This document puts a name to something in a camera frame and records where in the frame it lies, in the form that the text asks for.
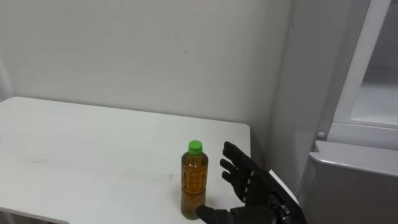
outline plastic bottle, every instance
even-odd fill
[[[181,159],[181,212],[187,219],[197,219],[197,207],[206,202],[207,166],[201,142],[189,142],[188,152]]]

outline robotic hand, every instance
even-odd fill
[[[204,205],[198,216],[207,224],[307,224],[300,206],[266,171],[261,170],[247,155],[230,142],[224,143],[225,159],[220,160],[222,176],[245,203],[229,211]]]

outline brown liquid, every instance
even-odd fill
[[[197,207],[206,202],[208,158],[204,153],[191,155],[186,152],[181,164],[181,212],[187,219],[197,219]]]

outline bottle label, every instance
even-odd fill
[[[200,170],[182,167],[181,175],[181,186],[186,193],[199,194],[206,189],[207,167]]]

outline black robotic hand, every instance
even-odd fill
[[[224,171],[222,177],[234,188],[236,196],[250,206],[266,206],[269,191],[259,178],[260,168],[238,147],[230,142],[224,143],[223,155],[231,160],[220,160]]]
[[[197,208],[198,216],[207,224],[307,224],[300,206],[284,188],[266,171],[261,170],[247,155],[230,142],[224,143],[225,159],[220,165],[244,207],[214,210],[206,206]]]

